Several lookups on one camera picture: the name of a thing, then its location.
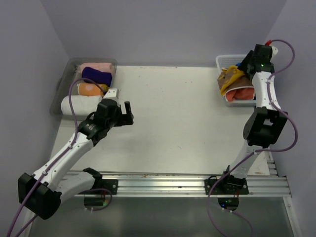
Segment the yellow bear towel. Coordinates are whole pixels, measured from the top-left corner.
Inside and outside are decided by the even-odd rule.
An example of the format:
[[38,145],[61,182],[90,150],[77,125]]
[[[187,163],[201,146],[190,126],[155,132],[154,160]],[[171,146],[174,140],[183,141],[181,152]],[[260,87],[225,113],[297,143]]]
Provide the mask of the yellow bear towel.
[[238,69],[238,66],[230,66],[228,69],[223,68],[217,82],[222,96],[231,89],[249,84],[248,78],[243,71]]

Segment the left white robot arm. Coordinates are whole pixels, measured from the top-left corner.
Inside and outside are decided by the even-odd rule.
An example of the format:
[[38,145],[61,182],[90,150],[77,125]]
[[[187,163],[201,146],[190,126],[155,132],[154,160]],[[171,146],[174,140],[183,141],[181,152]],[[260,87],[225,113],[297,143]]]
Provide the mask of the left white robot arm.
[[78,175],[64,179],[79,159],[105,138],[113,127],[133,125],[130,102],[124,103],[125,113],[113,99],[102,99],[97,110],[82,121],[70,141],[44,166],[18,179],[19,202],[40,218],[52,217],[61,203],[83,193],[110,194],[102,175],[92,168],[85,168]]

